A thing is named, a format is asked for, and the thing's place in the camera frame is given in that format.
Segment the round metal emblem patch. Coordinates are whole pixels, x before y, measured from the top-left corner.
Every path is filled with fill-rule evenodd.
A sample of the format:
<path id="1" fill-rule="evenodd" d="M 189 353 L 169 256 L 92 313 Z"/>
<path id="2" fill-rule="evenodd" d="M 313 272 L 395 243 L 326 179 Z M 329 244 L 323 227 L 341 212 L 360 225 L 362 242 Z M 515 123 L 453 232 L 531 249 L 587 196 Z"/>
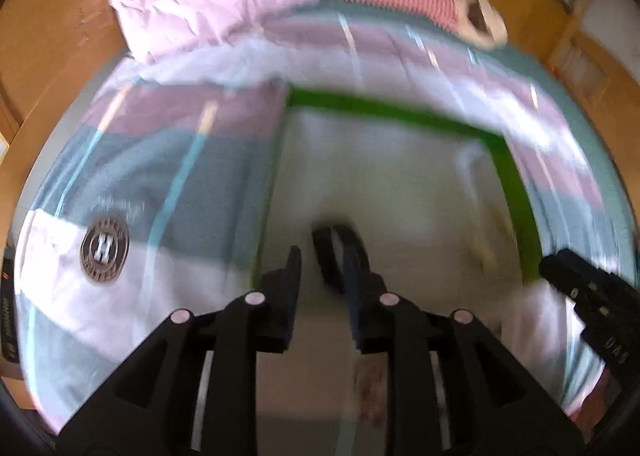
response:
<path id="1" fill-rule="evenodd" d="M 129 233 L 119 217 L 106 215 L 95 221 L 80 244 L 82 272 L 93 283 L 113 283 L 127 259 Z"/>

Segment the green rimmed white tray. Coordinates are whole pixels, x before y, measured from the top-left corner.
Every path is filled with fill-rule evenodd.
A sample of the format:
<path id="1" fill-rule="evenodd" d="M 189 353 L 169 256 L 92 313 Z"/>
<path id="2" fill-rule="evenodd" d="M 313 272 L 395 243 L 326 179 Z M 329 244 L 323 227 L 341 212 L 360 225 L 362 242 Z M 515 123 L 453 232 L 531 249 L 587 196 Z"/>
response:
<path id="1" fill-rule="evenodd" d="M 302 251 L 292 346 L 258 360 L 264 455 L 378 455 L 386 361 L 356 348 L 342 253 L 420 309 L 469 309 L 493 333 L 540 256 L 524 184 L 499 135 L 425 108 L 293 90 L 259 265 Z"/>

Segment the plaid pastel bed sheet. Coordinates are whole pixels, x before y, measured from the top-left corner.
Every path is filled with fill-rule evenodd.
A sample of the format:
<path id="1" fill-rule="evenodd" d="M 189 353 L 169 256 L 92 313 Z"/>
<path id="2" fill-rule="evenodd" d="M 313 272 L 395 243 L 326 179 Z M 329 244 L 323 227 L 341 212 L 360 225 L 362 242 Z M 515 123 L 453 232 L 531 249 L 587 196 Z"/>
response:
<path id="1" fill-rule="evenodd" d="M 534 58 L 481 52 L 415 16 L 327 2 L 157 64 L 122 60 L 96 93 L 37 190 L 15 254 L 21 369 L 51 429 L 174 309 L 218 311 L 265 271 L 260 246 L 296 88 L 425 108 L 501 136 L 540 255 L 567 247 L 636 279 L 623 184 L 582 110 Z M 113 283 L 93 283 L 80 244 L 106 215 L 126 223 L 129 250 Z M 603 366 L 537 261 L 495 335 L 574 410 Z"/>

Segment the wooden headboard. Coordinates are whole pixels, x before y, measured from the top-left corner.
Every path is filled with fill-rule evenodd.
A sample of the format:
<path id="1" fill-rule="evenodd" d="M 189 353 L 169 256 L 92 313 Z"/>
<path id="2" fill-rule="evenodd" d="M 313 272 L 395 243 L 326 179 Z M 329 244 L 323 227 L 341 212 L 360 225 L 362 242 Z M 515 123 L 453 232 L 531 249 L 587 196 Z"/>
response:
<path id="1" fill-rule="evenodd" d="M 1 0 L 1 232 L 63 112 L 124 46 L 107 0 Z"/>

